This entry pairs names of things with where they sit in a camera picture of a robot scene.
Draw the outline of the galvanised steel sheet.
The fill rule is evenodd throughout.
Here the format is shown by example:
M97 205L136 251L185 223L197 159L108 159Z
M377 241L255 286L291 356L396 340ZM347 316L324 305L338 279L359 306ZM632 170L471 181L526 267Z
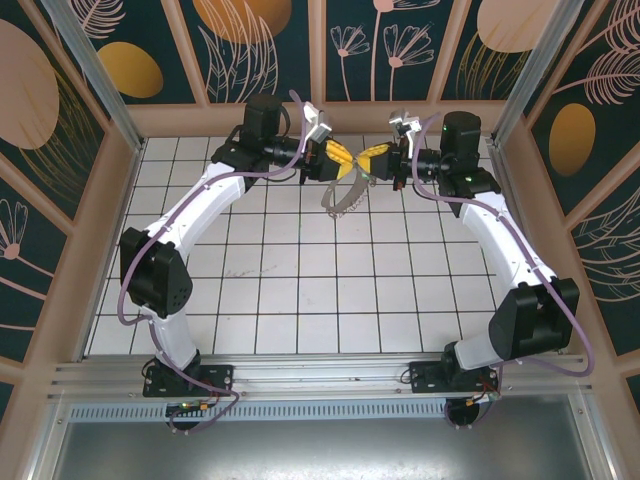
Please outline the galvanised steel sheet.
M574 433L442 420L73 424L54 480L593 480Z

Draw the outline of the aluminium corner post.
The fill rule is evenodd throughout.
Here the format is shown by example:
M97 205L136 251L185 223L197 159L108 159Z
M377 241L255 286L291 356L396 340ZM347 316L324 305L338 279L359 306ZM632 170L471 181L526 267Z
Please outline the aluminium corner post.
M53 24L58 27L74 58L84 68L89 82L93 85L126 143L135 154L139 154L142 136L134 125L120 93L111 81L89 37L78 23L72 7L66 0L41 0L41 2Z
M502 147L521 118L545 72L575 24L584 0L559 0L532 49L492 132L492 145Z

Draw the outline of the aluminium mounting rail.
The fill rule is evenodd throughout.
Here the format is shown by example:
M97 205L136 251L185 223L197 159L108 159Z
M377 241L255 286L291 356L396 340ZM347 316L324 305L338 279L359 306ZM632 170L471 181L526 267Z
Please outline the aluminium mounting rail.
M243 400L408 398L400 382L414 361L437 361L436 353L204 355L204 364L234 367L233 390ZM79 402L141 401L143 355L91 356L55 366L47 397ZM593 379L570 377L531 362L504 367L502 394L553 395L590 391Z

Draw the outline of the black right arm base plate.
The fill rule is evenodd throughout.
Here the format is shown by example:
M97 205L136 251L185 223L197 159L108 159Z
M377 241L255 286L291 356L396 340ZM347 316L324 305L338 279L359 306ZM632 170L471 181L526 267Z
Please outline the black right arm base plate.
M413 393L497 392L497 373L489 367L461 369L455 360L416 361L409 364Z

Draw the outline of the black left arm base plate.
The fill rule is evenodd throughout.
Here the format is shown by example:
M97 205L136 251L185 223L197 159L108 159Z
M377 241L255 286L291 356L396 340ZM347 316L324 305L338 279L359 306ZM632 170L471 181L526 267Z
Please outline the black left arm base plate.
M186 374L200 383L230 391L233 384L231 365L190 365ZM142 395L147 398L182 398L209 396L211 392L193 385L168 366L159 363L148 366L144 374Z

